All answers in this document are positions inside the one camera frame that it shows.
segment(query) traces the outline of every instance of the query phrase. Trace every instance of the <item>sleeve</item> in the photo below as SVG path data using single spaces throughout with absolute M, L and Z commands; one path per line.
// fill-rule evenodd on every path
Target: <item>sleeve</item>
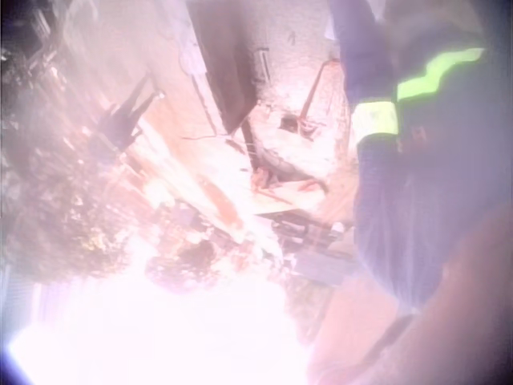
M 357 141 L 360 182 L 354 208 L 355 241 L 360 258 L 381 284 L 393 290 L 391 259 L 401 251 L 396 212 L 401 186 L 394 102 L 397 81 L 368 2 L 330 0 L 330 5 Z

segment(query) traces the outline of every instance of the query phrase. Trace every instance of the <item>reflective stripe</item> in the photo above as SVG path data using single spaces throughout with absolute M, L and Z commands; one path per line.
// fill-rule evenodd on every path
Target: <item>reflective stripe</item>
M 427 64 L 424 76 L 404 81 L 398 85 L 398 101 L 436 92 L 440 80 L 453 66 L 459 63 L 475 62 L 483 52 L 483 48 L 470 48 L 438 55 Z
M 392 102 L 360 103 L 351 115 L 351 125 L 356 143 L 372 134 L 399 132 L 398 116 Z

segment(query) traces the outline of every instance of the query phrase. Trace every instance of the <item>person in dark clothing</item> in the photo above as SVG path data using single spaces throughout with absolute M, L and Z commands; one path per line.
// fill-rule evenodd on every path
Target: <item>person in dark clothing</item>
M 372 375 L 336 365 L 313 383 L 484 383 L 511 330 L 511 74 L 421 6 L 390 52 L 367 1 L 330 5 L 357 142 L 357 254 L 418 316 Z
M 146 74 L 135 86 L 127 100 L 112 113 L 113 107 L 107 111 L 99 122 L 99 133 L 103 134 L 110 144 L 119 152 L 125 152 L 137 139 L 142 131 L 136 132 L 137 123 L 143 114 L 148 110 L 154 100 L 162 99 L 162 91 L 154 91 L 148 96 L 139 107 L 134 109 L 137 99 L 140 97 L 146 82 L 151 75 Z M 101 138 L 94 136 L 90 142 L 90 150 L 99 156 L 101 160 L 112 160 L 115 157 L 109 151 L 107 144 Z

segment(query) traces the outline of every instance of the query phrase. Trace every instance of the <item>neon green reflective strip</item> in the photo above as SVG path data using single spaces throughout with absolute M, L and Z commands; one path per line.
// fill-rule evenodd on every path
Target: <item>neon green reflective strip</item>
M 483 48 L 470 48 L 464 51 L 444 52 L 438 55 L 427 64 L 424 76 L 407 80 L 398 85 L 398 100 L 436 92 L 442 77 L 447 71 L 459 63 L 475 62 L 483 52 Z
M 397 135 L 399 132 L 398 116 L 392 102 L 358 104 L 351 115 L 351 124 L 357 144 L 368 135 Z

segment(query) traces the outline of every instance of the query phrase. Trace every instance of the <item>dark blue jacket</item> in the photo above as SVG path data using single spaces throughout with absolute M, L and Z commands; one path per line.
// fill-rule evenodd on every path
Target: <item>dark blue jacket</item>
M 467 231 L 511 201 L 511 82 L 484 42 L 450 26 L 419 36 L 392 68 L 367 1 L 330 2 L 351 107 L 391 100 L 398 114 L 398 136 L 376 133 L 357 146 L 357 251 L 388 291 L 420 307 Z M 481 57 L 445 71 L 436 92 L 398 99 L 398 85 L 440 54 L 476 47 Z M 410 141 L 415 128 L 426 145 L 400 153 L 398 139 Z

